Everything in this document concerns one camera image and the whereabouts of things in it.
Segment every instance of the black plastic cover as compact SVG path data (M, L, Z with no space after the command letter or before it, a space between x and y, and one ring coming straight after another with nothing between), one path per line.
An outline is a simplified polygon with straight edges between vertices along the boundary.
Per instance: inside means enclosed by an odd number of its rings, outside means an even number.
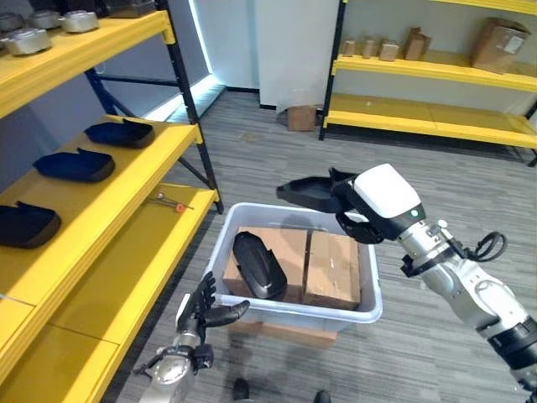
M356 174L340 172L331 168L330 177L309 176L291 181L279 186L276 189L276 196L289 203L318 212L331 214L348 212L353 209L352 205L344 198L335 195L332 188L337 182L349 181L354 177Z
M17 201L16 207L0 206L0 244L32 249L58 232L61 220L54 210Z
M233 253L238 271L256 298L281 300L287 290L287 277L263 240L248 231L235 236Z
M76 149L79 154L56 153L34 162L35 169L44 176L69 181L99 182L114 171L111 155Z
M142 149L154 140L150 124L123 119L123 123L100 123L86 129L86 135L95 143L116 145L130 149Z

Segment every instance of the silver metal part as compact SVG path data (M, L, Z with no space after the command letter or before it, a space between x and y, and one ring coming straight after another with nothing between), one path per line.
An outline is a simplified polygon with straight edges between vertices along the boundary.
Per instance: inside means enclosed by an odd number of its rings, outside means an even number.
M36 11L28 17L28 22L34 28L53 29L58 28L60 24L60 13L52 10Z
M420 267L449 248L440 231L433 233L423 221L408 227L399 235L398 241L414 261L414 267Z
M195 346L200 345L200 337L193 332L182 332L177 334L174 338L174 346L188 346L194 348Z
M97 15L84 10L69 11L60 18L61 28L69 33L82 33L99 28Z
M12 55L32 55L52 46L47 32L36 28L17 29L2 39L2 42Z
M140 403L180 403L194 383L194 368L188 357L166 356L153 371L151 384Z
M23 17L16 13L0 13L0 31L9 32L24 26Z
M417 222L401 233L398 241L415 268L451 247L448 241L453 237L446 228L446 222L439 221L432 227ZM443 259L420 276L464 323L487 340L523 323L529 316L509 287L485 272L478 262L458 254ZM537 388L537 364L511 370L511 374L525 389Z

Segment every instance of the cardboard box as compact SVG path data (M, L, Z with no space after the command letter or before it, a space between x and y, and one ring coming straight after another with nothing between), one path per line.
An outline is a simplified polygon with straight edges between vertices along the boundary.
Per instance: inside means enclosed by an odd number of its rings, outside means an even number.
M311 132L315 130L315 106L290 107L287 109L287 129L290 132Z
M354 40L346 40L343 45L343 56L351 57L354 56L356 51L356 42Z
M371 56L375 53L375 39L367 37L363 43L362 57L364 59L371 59Z
M302 285L304 282L305 229L254 228L240 227L238 232L249 231L263 240L267 249L272 249L274 256L287 276L287 291L284 301L300 303L302 301ZM224 284L235 296L252 297L250 291L237 269L237 261L233 252L227 261L224 272Z
M238 321L229 325L229 331L279 338L317 348L329 348L337 338L337 332L263 322Z
M418 60L429 50L431 38L421 33L421 28L412 28L404 44L403 54L406 60Z
M472 67L503 74L531 33L519 23L488 18L472 53Z
M358 244L344 235L314 231L303 302L353 310L360 302Z
M380 44L378 59L382 61L395 61L399 52L399 45L394 40L383 40Z

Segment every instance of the gray carpet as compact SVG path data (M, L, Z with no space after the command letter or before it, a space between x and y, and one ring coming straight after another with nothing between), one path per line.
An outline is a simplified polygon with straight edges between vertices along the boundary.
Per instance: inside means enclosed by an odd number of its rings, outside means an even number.
M202 127L227 209L245 201L284 204L277 185L325 175L331 165L360 172L390 162L420 194L430 219L444 218L467 246L496 229L508 236L507 252L484 268L535 316L537 176L524 165L528 150L365 130L320 142L315 133L289 133L275 112L258 108L255 94L236 92L222 94ZM187 156L196 162L194 149ZM196 185L180 165L167 180ZM182 293L195 288L223 220L211 214L202 225L103 401L140 398L149 381L129 371L171 341ZM528 393L492 349L439 296L401 273L403 254L394 243L377 247L383 316L350 326L327 350L211 329L215 368L196 377L187 402L228 402L238 376L250 381L259 402L310 403L319 389L329 390L334 403L523 402Z

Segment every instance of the metal cylinder part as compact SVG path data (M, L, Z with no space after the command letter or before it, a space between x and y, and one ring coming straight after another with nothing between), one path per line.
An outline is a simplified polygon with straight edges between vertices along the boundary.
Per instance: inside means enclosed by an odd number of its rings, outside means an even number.
M23 17L16 13L0 13L0 31L9 32L24 26Z
M60 18L61 28L69 33L82 33L99 28L97 15L84 10L69 11Z
M60 26L60 13L52 10L36 11L29 16L28 22L38 29L52 29Z
M17 29L2 42L12 55L32 55L52 46L47 31L36 28Z

